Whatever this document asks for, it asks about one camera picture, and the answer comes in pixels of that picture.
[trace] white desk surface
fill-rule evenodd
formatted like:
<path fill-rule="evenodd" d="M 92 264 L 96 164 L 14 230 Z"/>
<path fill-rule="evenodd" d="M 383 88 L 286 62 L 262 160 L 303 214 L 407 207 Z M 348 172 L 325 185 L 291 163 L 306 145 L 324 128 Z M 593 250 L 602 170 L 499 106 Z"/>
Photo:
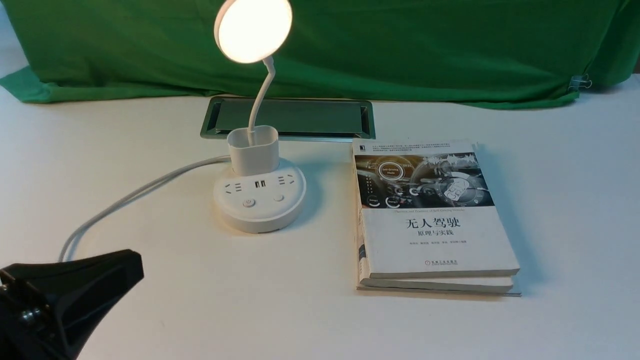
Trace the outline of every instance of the white desk surface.
<path fill-rule="evenodd" d="M 199 137 L 207 101 L 37 106 L 0 88 L 0 267 L 54 261 L 79 224 L 133 188 L 225 154 L 224 140 Z M 77 257 L 130 248 L 146 277 L 80 359 L 640 357 L 640 78 L 564 108 L 377 102 L 374 116 L 380 139 L 482 145 L 522 298 L 357 292 L 349 144 L 282 142 L 312 198 L 283 231 L 218 223 L 211 190 L 224 165 L 213 165 L 86 234 Z"/>

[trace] round power strip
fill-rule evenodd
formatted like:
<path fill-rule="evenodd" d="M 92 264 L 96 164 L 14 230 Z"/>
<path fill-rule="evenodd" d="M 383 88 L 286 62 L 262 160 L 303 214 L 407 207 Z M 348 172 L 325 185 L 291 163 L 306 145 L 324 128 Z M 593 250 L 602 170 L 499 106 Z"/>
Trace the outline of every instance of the round power strip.
<path fill-rule="evenodd" d="M 307 181 L 302 171 L 280 158 L 272 172 L 238 176 L 231 167 L 216 181 L 213 199 L 229 226 L 267 233 L 291 224 L 302 211 Z"/>

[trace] stacked books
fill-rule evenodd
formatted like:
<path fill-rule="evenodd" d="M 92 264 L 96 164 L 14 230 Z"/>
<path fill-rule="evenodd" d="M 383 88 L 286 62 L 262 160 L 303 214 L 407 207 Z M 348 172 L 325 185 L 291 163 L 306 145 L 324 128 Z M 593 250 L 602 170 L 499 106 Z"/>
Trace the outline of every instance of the stacked books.
<path fill-rule="evenodd" d="M 354 140 L 353 161 L 359 290 L 520 295 L 469 143 Z"/>

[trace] metal tray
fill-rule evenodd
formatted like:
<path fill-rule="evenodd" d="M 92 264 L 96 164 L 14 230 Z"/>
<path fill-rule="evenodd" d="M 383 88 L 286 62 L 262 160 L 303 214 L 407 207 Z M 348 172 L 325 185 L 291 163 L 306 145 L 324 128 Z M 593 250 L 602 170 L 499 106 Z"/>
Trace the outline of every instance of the metal tray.
<path fill-rule="evenodd" d="M 231 130 L 246 127 L 253 101 L 248 97 L 213 97 L 200 136 L 226 138 Z M 283 140 L 350 142 L 353 138 L 376 138 L 369 101 L 265 99 L 255 124 L 275 127 Z"/>

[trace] round light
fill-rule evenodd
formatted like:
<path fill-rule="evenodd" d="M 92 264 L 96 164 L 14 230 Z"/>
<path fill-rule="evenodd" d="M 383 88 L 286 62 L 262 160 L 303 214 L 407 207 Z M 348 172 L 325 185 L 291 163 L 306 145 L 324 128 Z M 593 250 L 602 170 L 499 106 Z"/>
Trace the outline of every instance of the round light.
<path fill-rule="evenodd" d="M 275 53 L 291 29 L 287 0 L 226 0 L 213 34 L 222 53 L 238 63 L 255 63 Z"/>

